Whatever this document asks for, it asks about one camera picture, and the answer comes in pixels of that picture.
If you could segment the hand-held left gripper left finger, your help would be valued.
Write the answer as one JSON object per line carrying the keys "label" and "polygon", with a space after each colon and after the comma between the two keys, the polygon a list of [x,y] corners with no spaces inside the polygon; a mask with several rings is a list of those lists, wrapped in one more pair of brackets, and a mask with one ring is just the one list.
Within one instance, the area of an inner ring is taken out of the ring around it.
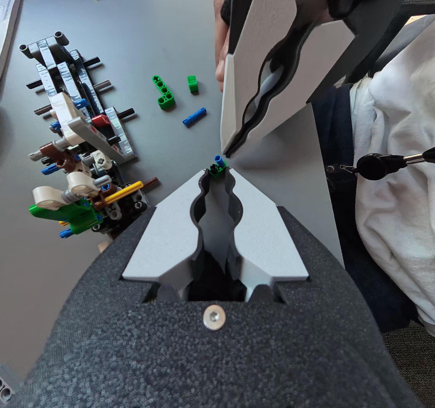
{"label": "hand-held left gripper left finger", "polygon": [[206,212],[209,170],[196,175],[155,208],[123,279],[171,285],[187,300],[188,286],[204,270],[204,236],[199,221]]}

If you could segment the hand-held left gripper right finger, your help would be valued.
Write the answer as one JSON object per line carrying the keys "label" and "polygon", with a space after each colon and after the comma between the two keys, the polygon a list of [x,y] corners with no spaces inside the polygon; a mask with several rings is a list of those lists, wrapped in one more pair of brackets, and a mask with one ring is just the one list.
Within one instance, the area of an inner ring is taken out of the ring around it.
{"label": "hand-held left gripper right finger", "polygon": [[255,288],[277,282],[305,281],[308,271],[278,206],[235,169],[225,171],[228,213],[234,221],[227,251],[227,269],[246,287],[245,301]]}

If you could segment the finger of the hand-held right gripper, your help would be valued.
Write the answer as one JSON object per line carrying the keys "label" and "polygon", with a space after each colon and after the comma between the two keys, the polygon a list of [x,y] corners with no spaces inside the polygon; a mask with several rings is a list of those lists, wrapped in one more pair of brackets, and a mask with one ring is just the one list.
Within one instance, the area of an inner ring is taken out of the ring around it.
{"label": "finger of the hand-held right gripper", "polygon": [[354,38],[341,19],[303,29],[300,41],[286,56],[286,65],[272,74],[279,79],[260,97],[253,117],[226,149],[226,157],[240,153],[243,146],[256,144],[304,108]]}
{"label": "finger of the hand-held right gripper", "polygon": [[225,62],[220,140],[225,157],[237,151],[244,115],[260,89],[269,52],[287,36],[297,13],[295,0],[252,0],[242,30]]}

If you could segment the green lego connector piece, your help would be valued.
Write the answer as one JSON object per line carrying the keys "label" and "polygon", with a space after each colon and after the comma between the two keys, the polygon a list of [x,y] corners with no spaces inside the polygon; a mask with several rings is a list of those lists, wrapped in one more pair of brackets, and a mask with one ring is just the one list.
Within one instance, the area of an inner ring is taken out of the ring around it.
{"label": "green lego connector piece", "polygon": [[216,155],[215,162],[209,167],[209,173],[211,177],[218,177],[223,174],[226,167],[227,163],[225,160],[220,155]]}

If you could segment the blue lego pin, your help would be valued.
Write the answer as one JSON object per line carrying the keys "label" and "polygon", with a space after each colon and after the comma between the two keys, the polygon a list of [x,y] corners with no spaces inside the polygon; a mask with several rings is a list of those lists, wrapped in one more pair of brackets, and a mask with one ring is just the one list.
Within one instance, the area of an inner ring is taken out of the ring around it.
{"label": "blue lego pin", "polygon": [[193,125],[196,121],[198,121],[200,118],[205,116],[207,114],[207,110],[205,107],[200,108],[199,110],[195,111],[193,114],[189,115],[187,118],[185,118],[182,123],[186,127],[190,127]]}

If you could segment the green lego angled beam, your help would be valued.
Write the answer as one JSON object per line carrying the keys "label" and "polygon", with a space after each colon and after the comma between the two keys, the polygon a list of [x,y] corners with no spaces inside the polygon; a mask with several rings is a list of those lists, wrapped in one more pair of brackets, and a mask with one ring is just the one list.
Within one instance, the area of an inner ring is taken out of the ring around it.
{"label": "green lego angled beam", "polygon": [[159,75],[154,75],[152,80],[160,92],[160,97],[157,102],[162,110],[167,110],[175,105],[175,98],[172,92],[169,90],[165,82],[160,78]]}

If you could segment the grey lego chassis assembly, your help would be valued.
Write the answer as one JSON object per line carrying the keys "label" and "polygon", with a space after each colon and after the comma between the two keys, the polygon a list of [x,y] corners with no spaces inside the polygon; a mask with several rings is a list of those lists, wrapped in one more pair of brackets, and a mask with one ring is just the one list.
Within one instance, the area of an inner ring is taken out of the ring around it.
{"label": "grey lego chassis assembly", "polygon": [[94,84],[89,74],[89,68],[100,63],[99,57],[85,60],[78,50],[69,51],[68,45],[64,33],[56,31],[19,47],[27,58],[36,60],[39,74],[27,87],[43,88],[50,101],[35,114],[50,115],[54,119],[50,130],[57,136],[29,158],[45,165],[43,175],[63,172],[68,182],[65,190],[34,188],[34,204],[28,211],[64,226],[59,233],[62,239],[94,231],[111,241],[148,210],[145,190],[159,180],[129,183],[125,178],[120,166],[137,155],[122,121],[135,111],[104,108],[98,93],[110,88],[111,82]]}

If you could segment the small grey lego beam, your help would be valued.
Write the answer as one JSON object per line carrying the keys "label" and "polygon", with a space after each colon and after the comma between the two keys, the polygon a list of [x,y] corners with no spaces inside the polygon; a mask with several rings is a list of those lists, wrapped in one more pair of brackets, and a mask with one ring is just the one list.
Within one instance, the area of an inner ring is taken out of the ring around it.
{"label": "small grey lego beam", "polygon": [[3,404],[8,403],[13,395],[14,390],[2,377],[0,377],[0,402]]}

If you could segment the lego instruction booklet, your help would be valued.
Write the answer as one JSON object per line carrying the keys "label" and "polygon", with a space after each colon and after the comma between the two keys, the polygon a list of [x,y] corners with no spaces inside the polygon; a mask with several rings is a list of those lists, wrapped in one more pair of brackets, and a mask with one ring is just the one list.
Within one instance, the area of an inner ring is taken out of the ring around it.
{"label": "lego instruction booklet", "polygon": [[6,65],[21,0],[0,0],[0,75]]}

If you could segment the person's right hand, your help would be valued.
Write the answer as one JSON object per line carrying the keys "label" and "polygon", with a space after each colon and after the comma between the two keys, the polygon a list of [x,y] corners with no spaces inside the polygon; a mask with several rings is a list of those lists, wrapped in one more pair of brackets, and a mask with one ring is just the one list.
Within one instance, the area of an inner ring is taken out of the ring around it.
{"label": "person's right hand", "polygon": [[224,0],[213,0],[215,16],[215,76],[221,92],[223,92],[224,87],[225,62],[230,36],[229,26],[225,23],[220,14],[223,3]]}

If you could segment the black badge reel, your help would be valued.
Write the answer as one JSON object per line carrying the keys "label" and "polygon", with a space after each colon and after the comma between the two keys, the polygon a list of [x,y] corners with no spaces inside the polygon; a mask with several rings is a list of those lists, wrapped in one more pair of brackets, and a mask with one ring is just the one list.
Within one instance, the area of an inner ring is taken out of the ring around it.
{"label": "black badge reel", "polygon": [[348,172],[351,174],[359,174],[361,177],[370,181],[378,181],[389,174],[398,172],[406,166],[407,161],[403,156],[370,153],[362,156],[357,161],[356,166],[333,164],[326,166],[325,172],[327,174]]}

